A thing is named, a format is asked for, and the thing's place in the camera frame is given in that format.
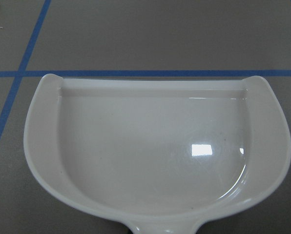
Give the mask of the beige plastic dustpan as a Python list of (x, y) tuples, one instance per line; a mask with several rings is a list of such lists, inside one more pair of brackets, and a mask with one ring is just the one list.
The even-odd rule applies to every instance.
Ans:
[(269, 83), (41, 78), (24, 128), (53, 197), (135, 234), (193, 234), (270, 196), (291, 135)]

